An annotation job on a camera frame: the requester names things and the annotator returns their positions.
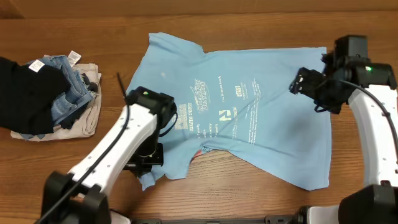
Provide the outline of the light blue t-shirt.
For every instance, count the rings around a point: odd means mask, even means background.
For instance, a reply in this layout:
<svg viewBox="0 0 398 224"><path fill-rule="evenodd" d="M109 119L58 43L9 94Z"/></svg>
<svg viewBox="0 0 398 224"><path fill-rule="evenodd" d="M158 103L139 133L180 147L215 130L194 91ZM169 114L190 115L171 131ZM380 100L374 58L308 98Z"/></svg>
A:
<svg viewBox="0 0 398 224"><path fill-rule="evenodd" d="M305 190L329 185L331 118L289 91L302 67L321 71L325 47L205 52L188 40L149 34L129 89L174 97L177 115L160 138L164 163L140 178L183 179L195 156L213 150L236 157Z"/></svg>

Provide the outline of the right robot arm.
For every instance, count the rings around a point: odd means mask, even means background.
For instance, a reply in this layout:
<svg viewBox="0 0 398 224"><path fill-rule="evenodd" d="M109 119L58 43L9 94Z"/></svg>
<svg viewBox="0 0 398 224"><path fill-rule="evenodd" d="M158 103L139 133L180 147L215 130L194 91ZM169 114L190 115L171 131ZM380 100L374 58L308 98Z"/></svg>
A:
<svg viewBox="0 0 398 224"><path fill-rule="evenodd" d="M317 113L339 114L347 104L358 125L364 159L364 188L338 205L306 206L287 223L397 224L397 81L392 67L373 63L368 40L346 35L323 55L322 72L300 68L291 93L313 99Z"/></svg>

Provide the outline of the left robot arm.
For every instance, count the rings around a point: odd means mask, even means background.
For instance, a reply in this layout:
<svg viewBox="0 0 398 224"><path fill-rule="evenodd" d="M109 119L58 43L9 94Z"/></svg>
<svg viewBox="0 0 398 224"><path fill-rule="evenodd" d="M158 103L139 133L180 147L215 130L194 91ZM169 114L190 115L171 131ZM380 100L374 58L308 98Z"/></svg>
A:
<svg viewBox="0 0 398 224"><path fill-rule="evenodd" d="M99 144L67 174L46 180L37 223L130 223L109 207L109 195L120 173L139 177L163 164L159 138L177 114L174 98L142 86L124 95L119 119Z"/></svg>

